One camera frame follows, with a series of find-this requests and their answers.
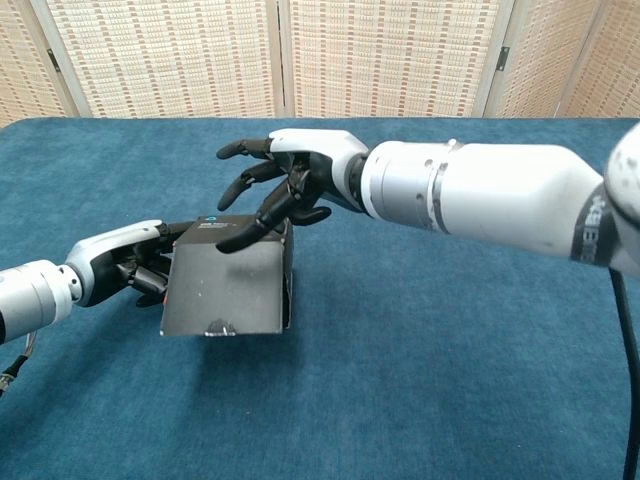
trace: wire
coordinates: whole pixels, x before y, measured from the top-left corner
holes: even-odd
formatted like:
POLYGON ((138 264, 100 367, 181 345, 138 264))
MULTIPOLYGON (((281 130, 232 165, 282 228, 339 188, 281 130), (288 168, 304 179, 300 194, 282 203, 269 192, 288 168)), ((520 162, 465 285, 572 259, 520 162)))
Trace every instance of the wire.
POLYGON ((627 354, 627 365, 629 367, 629 378, 631 381, 631 418, 629 420, 629 437, 627 440, 627 455, 624 461, 624 480, 636 478, 636 467, 638 464, 638 449, 640 448, 640 359, 638 359, 638 348, 636 337, 633 333, 633 323, 631 322, 631 312, 624 286, 622 274, 609 269, 613 292, 616 297, 618 307, 618 318, 620 319, 620 329, 622 330, 622 340, 624 350, 627 354))
POLYGON ((27 335, 27 343, 24 347, 24 352, 16 358, 16 361, 11 364, 2 374, 0 374, 0 397, 9 388, 11 382, 13 382, 18 376, 20 367, 24 365, 24 362, 29 360, 29 357, 33 353, 33 348, 36 342, 36 332, 31 332, 27 335))

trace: black box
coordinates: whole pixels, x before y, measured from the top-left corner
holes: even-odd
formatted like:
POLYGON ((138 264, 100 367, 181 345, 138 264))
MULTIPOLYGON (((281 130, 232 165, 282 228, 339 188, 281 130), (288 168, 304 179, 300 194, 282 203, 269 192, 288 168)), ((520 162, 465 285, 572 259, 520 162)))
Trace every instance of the black box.
POLYGON ((289 221, 239 252, 224 254, 215 248, 250 221, 250 215, 200 217, 176 241, 162 335, 282 333, 289 327, 289 221))

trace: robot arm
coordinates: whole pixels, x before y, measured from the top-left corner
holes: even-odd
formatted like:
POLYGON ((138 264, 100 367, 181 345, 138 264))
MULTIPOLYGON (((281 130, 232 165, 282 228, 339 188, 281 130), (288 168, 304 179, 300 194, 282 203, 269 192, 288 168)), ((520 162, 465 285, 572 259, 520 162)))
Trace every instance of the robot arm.
POLYGON ((148 220, 80 240, 63 265, 38 260, 0 271, 0 344, 66 318, 73 304, 90 307, 127 286, 159 303, 169 253, 192 222, 148 220))
POLYGON ((255 222, 217 247, 240 250, 287 216, 298 225, 316 223, 331 213, 313 207, 324 196, 376 219, 640 276, 640 191, 635 203, 620 195, 640 190, 627 161, 637 164, 633 155, 639 151, 637 126, 612 154, 603 182, 575 153, 554 145, 389 141, 369 150, 345 131, 278 130, 266 140, 238 141, 218 152, 222 159, 243 154, 266 160, 229 187, 221 210, 252 183, 287 177, 255 222), (257 170, 269 174, 255 175, 257 170), (637 212, 629 205, 637 205, 637 212))

